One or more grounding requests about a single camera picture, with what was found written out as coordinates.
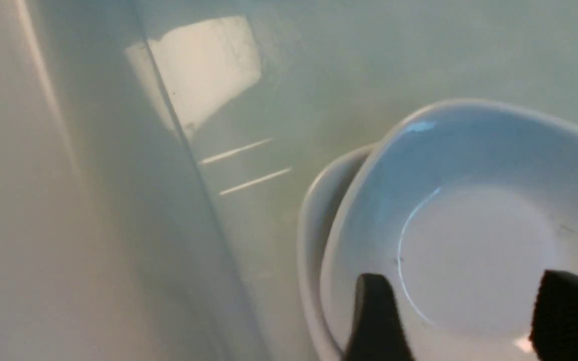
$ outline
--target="grey surface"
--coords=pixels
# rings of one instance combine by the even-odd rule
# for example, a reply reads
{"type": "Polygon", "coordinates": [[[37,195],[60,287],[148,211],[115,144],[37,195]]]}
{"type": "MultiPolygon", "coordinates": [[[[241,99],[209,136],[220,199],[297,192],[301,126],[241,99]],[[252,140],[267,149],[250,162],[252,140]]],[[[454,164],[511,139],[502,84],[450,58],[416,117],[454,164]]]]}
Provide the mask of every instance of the grey surface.
{"type": "MultiPolygon", "coordinates": [[[[273,359],[314,359],[298,351],[311,346],[296,281],[296,218],[309,183],[328,162],[449,97],[517,103],[578,123],[578,3],[136,3],[156,50],[169,32],[211,19],[243,16],[253,34],[259,80],[184,131],[197,162],[272,138],[199,169],[273,359]]],[[[229,32],[221,37],[225,54],[243,43],[229,32]]],[[[184,74],[201,67],[185,69],[179,52],[201,53],[202,46],[165,45],[157,64],[168,95],[192,96],[200,85],[186,84],[184,74]]]]}

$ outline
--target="bowl rim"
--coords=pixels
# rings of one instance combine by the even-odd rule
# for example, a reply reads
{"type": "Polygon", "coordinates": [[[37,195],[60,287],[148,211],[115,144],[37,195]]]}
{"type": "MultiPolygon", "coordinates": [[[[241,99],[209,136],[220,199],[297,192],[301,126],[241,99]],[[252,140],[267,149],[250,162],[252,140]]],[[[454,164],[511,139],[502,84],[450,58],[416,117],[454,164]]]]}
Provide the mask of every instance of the bowl rim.
{"type": "Polygon", "coordinates": [[[560,117],[552,116],[544,112],[520,107],[517,105],[503,103],[500,101],[484,100],[479,98],[456,98],[437,101],[430,105],[424,106],[419,110],[416,110],[407,116],[403,121],[400,121],[397,125],[393,126],[392,129],[387,132],[387,135],[376,143],[376,146],[371,151],[365,162],[362,164],[355,178],[347,188],[347,192],[345,193],[334,217],[329,237],[327,239],[323,262],[321,264],[320,299],[321,306],[323,307],[325,322],[338,347],[344,348],[344,345],[339,344],[339,342],[336,340],[334,331],[331,329],[331,324],[327,317],[327,314],[330,312],[327,312],[326,310],[326,303],[328,302],[325,302],[326,299],[331,299],[331,297],[327,297],[325,295],[330,292],[332,287],[333,263],[335,261],[335,254],[338,253],[337,250],[340,245],[340,236],[342,235],[344,225],[347,221],[347,218],[349,217],[350,210],[353,208],[360,190],[365,184],[368,176],[376,168],[379,160],[386,153],[387,149],[390,148],[394,142],[397,142],[403,135],[408,133],[408,131],[414,130],[410,128],[411,125],[420,121],[425,121],[425,119],[433,115],[442,115],[448,111],[461,109],[487,110],[491,112],[509,114],[511,116],[518,116],[527,121],[534,121],[535,123],[539,123],[541,125],[558,128],[578,136],[578,125],[566,121],[560,117]]]}
{"type": "MultiPolygon", "coordinates": [[[[320,298],[320,269],[323,265],[323,258],[319,259],[319,269],[318,274],[315,275],[317,284],[315,291],[312,290],[312,275],[308,268],[310,267],[310,260],[307,257],[308,249],[312,249],[314,242],[323,242],[322,247],[326,249],[327,240],[329,239],[329,231],[327,230],[325,240],[314,240],[315,235],[310,233],[310,224],[313,220],[310,219],[312,216],[312,209],[317,206],[317,195],[323,190],[328,189],[321,188],[324,185],[324,181],[331,179],[332,176],[337,176],[342,179],[344,176],[354,177],[357,171],[362,166],[362,163],[366,160],[374,148],[375,143],[362,146],[358,149],[349,151],[344,155],[341,155],[329,164],[327,164],[322,171],[316,176],[314,181],[311,183],[305,197],[303,198],[303,203],[301,204],[300,213],[298,217],[298,239],[296,244],[297,256],[296,261],[298,264],[298,290],[300,293],[300,299],[303,308],[303,315],[307,322],[307,329],[310,334],[310,339],[316,354],[318,354],[319,359],[322,361],[338,360],[343,355],[343,351],[338,347],[338,344],[333,339],[333,336],[329,330],[327,322],[324,318],[323,305],[320,298]],[[340,173],[339,170],[349,166],[351,164],[356,164],[360,162],[356,169],[342,170],[344,173],[340,173]]],[[[347,191],[347,187],[342,184],[336,185],[339,189],[344,192],[347,191]]],[[[333,210],[334,215],[336,214],[338,208],[333,210]]]]}

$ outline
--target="stacked bowl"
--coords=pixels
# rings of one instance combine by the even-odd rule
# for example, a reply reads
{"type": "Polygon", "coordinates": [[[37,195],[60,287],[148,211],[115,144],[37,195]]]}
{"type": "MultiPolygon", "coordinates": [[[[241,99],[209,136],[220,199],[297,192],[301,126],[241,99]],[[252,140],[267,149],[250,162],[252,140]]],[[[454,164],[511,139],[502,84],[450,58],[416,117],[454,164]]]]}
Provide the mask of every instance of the stacked bowl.
{"type": "Polygon", "coordinates": [[[483,100],[427,106],[327,166],[298,229],[303,310],[342,358],[360,274],[385,276],[418,361],[537,360],[546,269],[578,274],[578,126],[483,100]]]}

